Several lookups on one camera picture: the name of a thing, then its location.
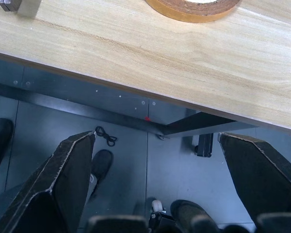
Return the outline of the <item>black metal table frame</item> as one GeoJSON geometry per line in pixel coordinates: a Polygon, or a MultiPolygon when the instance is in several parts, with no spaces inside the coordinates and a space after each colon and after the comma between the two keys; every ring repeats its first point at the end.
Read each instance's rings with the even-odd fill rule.
{"type": "Polygon", "coordinates": [[[35,104],[62,112],[100,120],[165,138],[185,137],[201,134],[220,133],[234,130],[255,128],[255,125],[234,121],[207,113],[196,113],[192,116],[164,125],[115,112],[90,107],[32,91],[23,90],[0,83],[0,96],[35,104]]]}

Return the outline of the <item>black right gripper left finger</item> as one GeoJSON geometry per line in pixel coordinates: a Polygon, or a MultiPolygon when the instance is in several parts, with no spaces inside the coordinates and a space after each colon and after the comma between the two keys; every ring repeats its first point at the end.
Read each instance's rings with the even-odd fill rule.
{"type": "Polygon", "coordinates": [[[0,218],[0,233],[76,233],[91,175],[94,131],[63,140],[0,218]]]}

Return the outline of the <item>grey metal object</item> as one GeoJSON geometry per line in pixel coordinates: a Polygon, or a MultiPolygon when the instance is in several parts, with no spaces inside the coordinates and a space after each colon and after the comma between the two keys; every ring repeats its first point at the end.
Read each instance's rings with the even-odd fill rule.
{"type": "Polygon", "coordinates": [[[42,0],[22,0],[17,15],[35,18],[42,0]]]}

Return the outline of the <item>black table leg foot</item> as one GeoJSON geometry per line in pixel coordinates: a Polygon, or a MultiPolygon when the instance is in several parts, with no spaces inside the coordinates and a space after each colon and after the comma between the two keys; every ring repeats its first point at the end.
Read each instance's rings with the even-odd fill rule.
{"type": "Polygon", "coordinates": [[[202,134],[199,136],[198,145],[195,146],[196,156],[210,158],[212,156],[213,134],[202,134]]]}

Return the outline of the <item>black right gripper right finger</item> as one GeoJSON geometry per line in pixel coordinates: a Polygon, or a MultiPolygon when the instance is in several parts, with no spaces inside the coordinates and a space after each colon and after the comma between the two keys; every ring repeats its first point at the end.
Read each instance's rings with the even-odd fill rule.
{"type": "Polygon", "coordinates": [[[236,192],[251,219],[291,213],[291,163],[268,142],[220,133],[219,143],[236,192]]]}

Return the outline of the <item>white caster wheel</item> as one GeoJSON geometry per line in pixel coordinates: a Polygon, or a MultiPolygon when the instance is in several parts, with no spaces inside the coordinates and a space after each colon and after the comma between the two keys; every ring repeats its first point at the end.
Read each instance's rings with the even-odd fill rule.
{"type": "Polygon", "coordinates": [[[175,226],[174,219],[166,214],[166,210],[160,200],[153,200],[148,222],[149,233],[169,233],[175,226]]]}

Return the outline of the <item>dark olive rounded foot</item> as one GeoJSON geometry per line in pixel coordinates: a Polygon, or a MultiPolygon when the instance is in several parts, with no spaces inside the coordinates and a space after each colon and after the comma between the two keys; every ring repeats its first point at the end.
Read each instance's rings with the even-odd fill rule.
{"type": "Polygon", "coordinates": [[[176,200],[170,206],[170,212],[173,219],[182,228],[185,233],[190,233],[191,221],[196,216],[207,217],[211,225],[214,226],[214,233],[220,232],[216,223],[209,216],[209,214],[198,204],[188,200],[176,200]]]}

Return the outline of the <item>brown adhesive tape roll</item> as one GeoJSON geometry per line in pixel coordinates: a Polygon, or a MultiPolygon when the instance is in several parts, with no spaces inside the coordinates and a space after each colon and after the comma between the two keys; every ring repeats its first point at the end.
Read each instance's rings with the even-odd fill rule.
{"type": "Polygon", "coordinates": [[[145,0],[158,13],[182,22],[207,23],[230,14],[241,0],[145,0]]]}

